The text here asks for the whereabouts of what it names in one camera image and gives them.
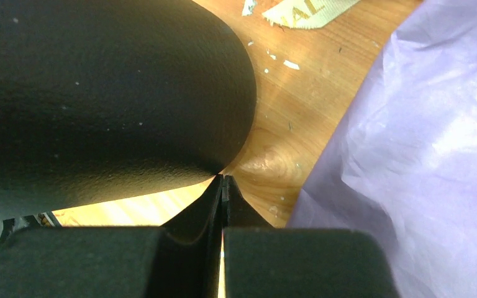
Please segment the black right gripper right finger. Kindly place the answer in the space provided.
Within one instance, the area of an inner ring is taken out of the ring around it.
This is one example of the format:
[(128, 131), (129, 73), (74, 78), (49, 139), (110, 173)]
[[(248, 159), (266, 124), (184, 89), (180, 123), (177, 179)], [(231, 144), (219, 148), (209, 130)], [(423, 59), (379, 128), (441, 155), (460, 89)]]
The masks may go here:
[(227, 297), (398, 297), (377, 242), (350, 229), (274, 228), (224, 178)]

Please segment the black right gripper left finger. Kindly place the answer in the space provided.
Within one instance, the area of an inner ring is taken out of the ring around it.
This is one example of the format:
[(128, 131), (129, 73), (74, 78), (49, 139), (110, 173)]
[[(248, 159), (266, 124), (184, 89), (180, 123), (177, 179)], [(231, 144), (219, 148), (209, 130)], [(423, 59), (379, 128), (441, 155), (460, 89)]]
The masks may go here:
[(223, 184), (159, 227), (18, 230), (0, 247), (0, 297), (216, 297)]

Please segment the purple paper bouquet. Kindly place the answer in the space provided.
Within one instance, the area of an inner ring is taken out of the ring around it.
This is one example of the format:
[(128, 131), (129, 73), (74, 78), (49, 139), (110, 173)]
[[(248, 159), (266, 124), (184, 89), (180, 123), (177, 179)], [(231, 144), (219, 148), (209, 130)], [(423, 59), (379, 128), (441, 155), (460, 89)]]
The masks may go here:
[(477, 297), (477, 1), (391, 34), (288, 225), (369, 233), (402, 297)]

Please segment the cream ribbon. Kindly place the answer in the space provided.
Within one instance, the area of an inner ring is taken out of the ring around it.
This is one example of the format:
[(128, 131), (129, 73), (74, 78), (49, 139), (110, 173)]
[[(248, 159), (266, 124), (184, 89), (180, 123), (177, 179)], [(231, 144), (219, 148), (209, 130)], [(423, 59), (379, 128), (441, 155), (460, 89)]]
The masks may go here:
[(290, 29), (320, 29), (359, 3), (358, 0), (285, 0), (261, 15)]

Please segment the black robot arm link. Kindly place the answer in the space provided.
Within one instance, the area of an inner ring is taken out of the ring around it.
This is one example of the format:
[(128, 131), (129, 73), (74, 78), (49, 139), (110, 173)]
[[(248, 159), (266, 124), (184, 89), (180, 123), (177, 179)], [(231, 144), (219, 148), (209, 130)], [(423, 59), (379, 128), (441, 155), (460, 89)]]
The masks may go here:
[(0, 220), (209, 179), (256, 89), (243, 43), (193, 1), (0, 1)]

